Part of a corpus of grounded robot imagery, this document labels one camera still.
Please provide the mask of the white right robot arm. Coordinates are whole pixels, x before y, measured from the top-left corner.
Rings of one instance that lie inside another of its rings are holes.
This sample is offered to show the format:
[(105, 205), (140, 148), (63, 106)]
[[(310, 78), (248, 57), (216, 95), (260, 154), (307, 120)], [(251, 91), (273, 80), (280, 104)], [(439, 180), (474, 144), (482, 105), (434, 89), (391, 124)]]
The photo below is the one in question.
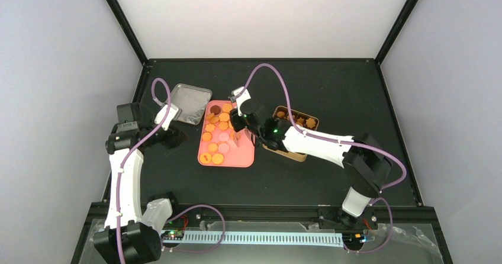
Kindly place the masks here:
[(233, 128), (249, 131), (270, 150), (306, 154), (342, 168), (350, 180), (350, 188), (337, 211), (337, 219), (343, 227), (354, 227), (370, 201), (379, 197), (392, 167), (390, 159), (378, 153), (368, 135), (358, 146), (358, 139), (352, 136), (320, 133), (262, 115), (261, 107), (255, 102), (246, 102), (241, 108), (232, 109), (230, 122)]

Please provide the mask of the metal tongs white handles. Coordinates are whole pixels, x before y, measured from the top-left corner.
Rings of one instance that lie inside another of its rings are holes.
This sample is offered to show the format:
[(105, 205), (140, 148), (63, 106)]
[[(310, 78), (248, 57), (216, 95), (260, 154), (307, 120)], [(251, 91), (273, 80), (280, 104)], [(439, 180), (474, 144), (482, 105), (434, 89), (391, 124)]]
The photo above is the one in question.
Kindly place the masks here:
[(234, 130), (231, 130), (230, 132), (230, 139), (234, 143), (234, 146), (236, 148), (239, 148), (239, 139), (240, 139), (241, 134), (239, 132), (235, 132)]

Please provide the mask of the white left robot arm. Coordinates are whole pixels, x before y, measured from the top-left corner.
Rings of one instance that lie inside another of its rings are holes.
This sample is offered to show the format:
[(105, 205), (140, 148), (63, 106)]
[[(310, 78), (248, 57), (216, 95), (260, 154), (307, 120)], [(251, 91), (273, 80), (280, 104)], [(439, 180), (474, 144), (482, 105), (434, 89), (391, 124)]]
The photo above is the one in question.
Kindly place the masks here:
[(140, 179), (144, 150), (155, 144), (177, 147), (182, 133), (170, 125), (181, 110), (164, 105), (154, 120), (144, 119), (138, 103), (117, 106), (118, 123), (105, 142), (111, 165), (110, 204), (94, 248), (107, 263), (150, 263), (161, 255), (160, 235), (173, 213), (173, 193), (141, 209)]

